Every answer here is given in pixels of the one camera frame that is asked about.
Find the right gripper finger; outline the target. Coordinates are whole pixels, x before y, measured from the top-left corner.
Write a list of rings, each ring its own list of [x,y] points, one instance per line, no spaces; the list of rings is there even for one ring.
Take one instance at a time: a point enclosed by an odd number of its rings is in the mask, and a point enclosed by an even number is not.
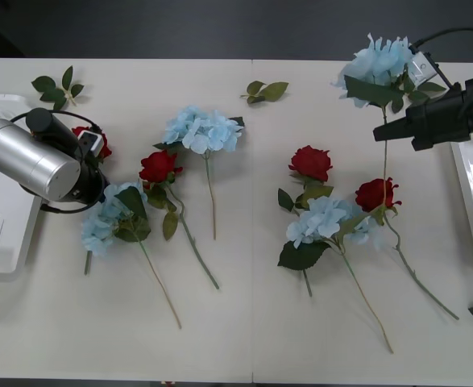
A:
[[[410,131],[374,131],[376,142],[412,138]]]
[[[409,115],[390,123],[385,122],[383,125],[373,130],[373,135],[374,131],[410,131],[412,133],[411,122],[412,118]]]

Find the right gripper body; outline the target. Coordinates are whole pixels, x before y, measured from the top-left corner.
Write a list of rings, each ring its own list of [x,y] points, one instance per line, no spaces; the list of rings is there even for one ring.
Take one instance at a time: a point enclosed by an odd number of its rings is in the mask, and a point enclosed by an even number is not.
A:
[[[465,91],[451,90],[406,110],[407,127],[415,151],[431,149],[435,144],[465,142],[471,139],[471,129],[464,106]]]

